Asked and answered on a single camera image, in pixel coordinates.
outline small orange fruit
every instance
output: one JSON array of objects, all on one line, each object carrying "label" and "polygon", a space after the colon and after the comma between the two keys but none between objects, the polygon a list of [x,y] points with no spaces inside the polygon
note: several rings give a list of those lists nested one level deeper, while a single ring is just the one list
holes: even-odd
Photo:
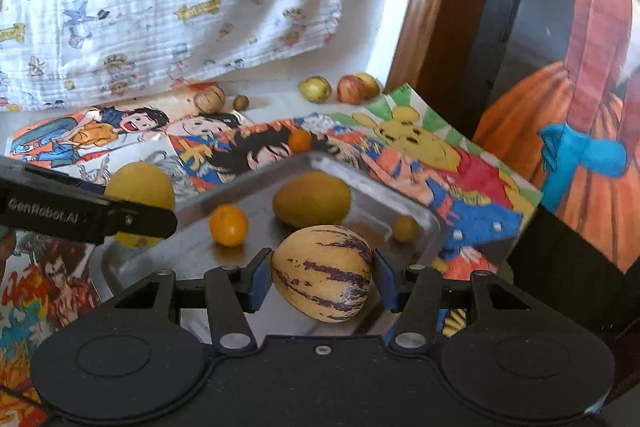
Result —
[{"label": "small orange fruit", "polygon": [[244,212],[232,204],[221,204],[209,217],[211,237],[223,247],[239,247],[249,230]]},{"label": "small orange fruit", "polygon": [[311,150],[311,134],[304,129],[296,129],[289,135],[287,144],[292,153],[301,153]]}]

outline red apple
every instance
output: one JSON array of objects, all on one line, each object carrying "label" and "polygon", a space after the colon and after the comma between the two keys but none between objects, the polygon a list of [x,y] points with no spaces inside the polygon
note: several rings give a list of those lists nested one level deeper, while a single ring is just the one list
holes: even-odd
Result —
[{"label": "red apple", "polygon": [[364,100],[366,86],[354,74],[345,74],[338,82],[338,100],[342,103],[359,105]]}]

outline silver screw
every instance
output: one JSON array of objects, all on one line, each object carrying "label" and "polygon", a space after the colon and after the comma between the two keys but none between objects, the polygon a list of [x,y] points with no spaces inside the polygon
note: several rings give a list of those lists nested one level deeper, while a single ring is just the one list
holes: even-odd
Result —
[{"label": "silver screw", "polygon": [[424,346],[427,343],[427,339],[420,333],[414,333],[409,331],[407,333],[400,333],[395,338],[396,344],[404,349],[418,349],[418,347]]},{"label": "silver screw", "polygon": [[220,337],[220,346],[225,349],[244,349],[251,344],[251,337],[244,333],[227,333]]},{"label": "silver screw", "polygon": [[331,351],[331,346],[316,346],[316,355],[328,355]]}]

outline striped melon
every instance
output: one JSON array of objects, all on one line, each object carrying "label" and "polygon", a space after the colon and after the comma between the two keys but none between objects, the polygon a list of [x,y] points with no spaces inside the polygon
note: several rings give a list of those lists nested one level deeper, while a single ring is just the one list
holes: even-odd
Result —
[{"label": "striped melon", "polygon": [[345,227],[320,225],[287,237],[271,258],[280,295],[303,314],[322,322],[354,317],[369,293],[371,249]]}]

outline silver baking tray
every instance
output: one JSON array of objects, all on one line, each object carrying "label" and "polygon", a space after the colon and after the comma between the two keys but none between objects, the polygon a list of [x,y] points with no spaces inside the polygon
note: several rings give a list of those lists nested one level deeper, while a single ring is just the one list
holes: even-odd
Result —
[{"label": "silver baking tray", "polygon": [[[171,269],[178,279],[199,279],[221,265],[245,266],[261,248],[275,250],[292,232],[271,210],[274,193],[285,183],[309,171],[336,176],[351,187],[351,210],[343,225],[359,232],[372,248],[386,245],[400,264],[433,260],[446,235],[446,224],[428,208],[383,185],[332,156],[306,153],[239,176],[232,182],[185,201],[177,209],[178,230],[169,239],[146,250],[122,247],[111,239],[94,250],[90,276],[102,300],[161,269]],[[216,245],[209,233],[209,214],[223,203],[242,209],[250,224],[244,245]],[[390,224],[397,216],[413,216],[424,234],[410,247],[396,243]],[[383,333],[394,316],[383,310],[380,296],[372,289],[363,310],[341,324],[325,324],[303,315],[280,297],[272,286],[259,312],[247,315],[261,343],[266,335],[352,335]],[[204,342],[210,342],[204,310],[185,310],[182,326]]]}]

